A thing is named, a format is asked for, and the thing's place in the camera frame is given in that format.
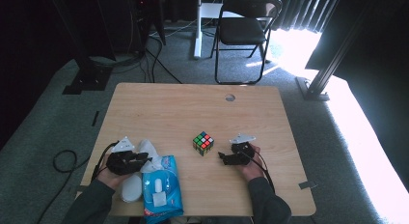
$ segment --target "blue package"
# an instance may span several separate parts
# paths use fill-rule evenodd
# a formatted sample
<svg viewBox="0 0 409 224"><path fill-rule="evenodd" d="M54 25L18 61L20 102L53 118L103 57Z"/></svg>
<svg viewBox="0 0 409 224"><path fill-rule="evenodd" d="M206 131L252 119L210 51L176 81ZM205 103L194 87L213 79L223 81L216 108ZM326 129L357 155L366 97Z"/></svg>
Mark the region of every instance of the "blue package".
<svg viewBox="0 0 409 224"><path fill-rule="evenodd" d="M163 156L162 166L163 170L143 174L144 216L147 224L158 223L171 217L183 215L175 157L173 155ZM165 197L165 194L166 202L158 203L157 195Z"/></svg>

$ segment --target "rubik's cube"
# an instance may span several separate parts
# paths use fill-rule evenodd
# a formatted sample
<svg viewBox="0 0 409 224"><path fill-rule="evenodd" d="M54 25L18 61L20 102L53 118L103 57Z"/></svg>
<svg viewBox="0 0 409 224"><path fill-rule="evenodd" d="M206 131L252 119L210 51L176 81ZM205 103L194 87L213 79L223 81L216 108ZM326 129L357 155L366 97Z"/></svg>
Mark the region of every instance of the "rubik's cube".
<svg viewBox="0 0 409 224"><path fill-rule="evenodd" d="M214 140L204 131L193 139L193 148L204 156L213 147Z"/></svg>

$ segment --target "table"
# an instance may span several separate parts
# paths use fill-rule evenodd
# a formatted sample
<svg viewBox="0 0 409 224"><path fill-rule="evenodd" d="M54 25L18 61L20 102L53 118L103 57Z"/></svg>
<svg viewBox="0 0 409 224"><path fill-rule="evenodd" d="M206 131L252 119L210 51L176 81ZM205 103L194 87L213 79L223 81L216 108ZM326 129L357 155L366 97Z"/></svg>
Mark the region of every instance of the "table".
<svg viewBox="0 0 409 224"><path fill-rule="evenodd" d="M207 132L215 140L205 156L193 138ZM293 215L312 215L314 199L295 145L280 93L275 87L121 83L108 107L82 185L88 185L102 151L127 136L138 145L149 139L161 155L177 160L185 216L253 215L246 182L218 152L231 152L238 133L256 136L276 192ZM111 215L143 215L143 202L113 196Z"/></svg>

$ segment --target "sleeve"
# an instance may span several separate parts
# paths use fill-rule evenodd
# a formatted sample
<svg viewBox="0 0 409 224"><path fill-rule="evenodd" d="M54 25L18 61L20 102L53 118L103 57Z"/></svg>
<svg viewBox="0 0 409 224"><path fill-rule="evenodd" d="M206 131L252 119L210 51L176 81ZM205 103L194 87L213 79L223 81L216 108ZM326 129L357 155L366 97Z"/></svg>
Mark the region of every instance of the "sleeve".
<svg viewBox="0 0 409 224"><path fill-rule="evenodd" d="M93 180L69 208L62 224L103 223L112 205L115 190L98 180Z"/></svg>
<svg viewBox="0 0 409 224"><path fill-rule="evenodd" d="M274 194L266 178L252 179L248 187L255 224L289 222L291 209L281 197Z"/></svg>

